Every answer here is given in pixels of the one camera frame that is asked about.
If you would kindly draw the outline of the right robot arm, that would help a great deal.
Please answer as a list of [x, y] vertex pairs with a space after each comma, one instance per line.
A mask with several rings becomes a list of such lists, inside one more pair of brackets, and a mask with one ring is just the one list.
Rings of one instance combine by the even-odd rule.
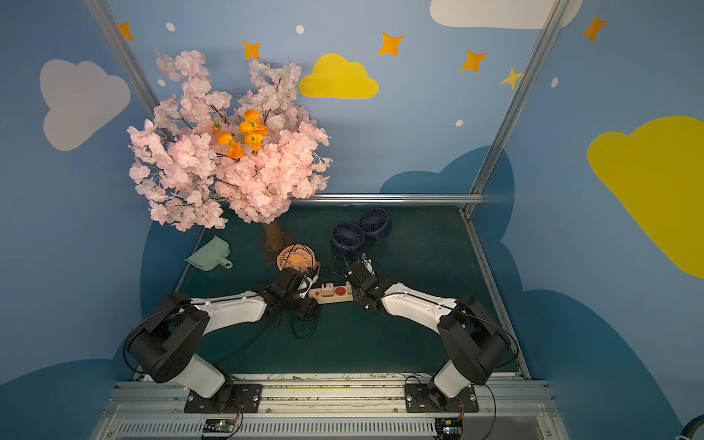
[[513, 353], [513, 335], [491, 320], [475, 297], [444, 298], [416, 291], [375, 274], [358, 261], [346, 270], [354, 301], [378, 314], [399, 316], [440, 335], [448, 361], [428, 385], [428, 399], [440, 406], [471, 385], [484, 385]]

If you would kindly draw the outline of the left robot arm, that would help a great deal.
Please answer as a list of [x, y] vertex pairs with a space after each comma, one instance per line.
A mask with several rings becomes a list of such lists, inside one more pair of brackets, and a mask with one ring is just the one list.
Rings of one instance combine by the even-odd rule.
[[259, 291], [192, 299], [172, 293], [126, 338], [124, 354], [157, 383], [174, 382], [201, 398], [211, 399], [226, 385], [216, 363], [197, 355], [204, 336], [262, 319], [271, 326], [287, 313], [308, 320], [317, 313], [309, 296], [319, 269], [281, 269], [277, 279]]

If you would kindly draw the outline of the white red power strip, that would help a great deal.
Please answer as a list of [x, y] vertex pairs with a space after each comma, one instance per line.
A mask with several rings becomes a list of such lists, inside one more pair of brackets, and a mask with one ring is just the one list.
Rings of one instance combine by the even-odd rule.
[[309, 296], [319, 304], [340, 304], [354, 301], [352, 287], [348, 282], [344, 285], [323, 284], [320, 288], [311, 289]]

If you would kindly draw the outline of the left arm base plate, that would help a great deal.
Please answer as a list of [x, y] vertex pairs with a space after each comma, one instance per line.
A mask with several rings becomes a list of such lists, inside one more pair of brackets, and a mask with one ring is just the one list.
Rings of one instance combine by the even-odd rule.
[[189, 392], [185, 414], [256, 414], [263, 386], [255, 383], [226, 383], [211, 398]]

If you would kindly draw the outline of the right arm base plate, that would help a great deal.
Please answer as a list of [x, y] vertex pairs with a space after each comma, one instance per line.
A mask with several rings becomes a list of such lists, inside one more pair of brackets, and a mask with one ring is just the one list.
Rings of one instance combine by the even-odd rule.
[[406, 410], [410, 414], [421, 413], [477, 413], [480, 410], [475, 389], [464, 388], [456, 397], [430, 389], [425, 383], [407, 383], [403, 386]]

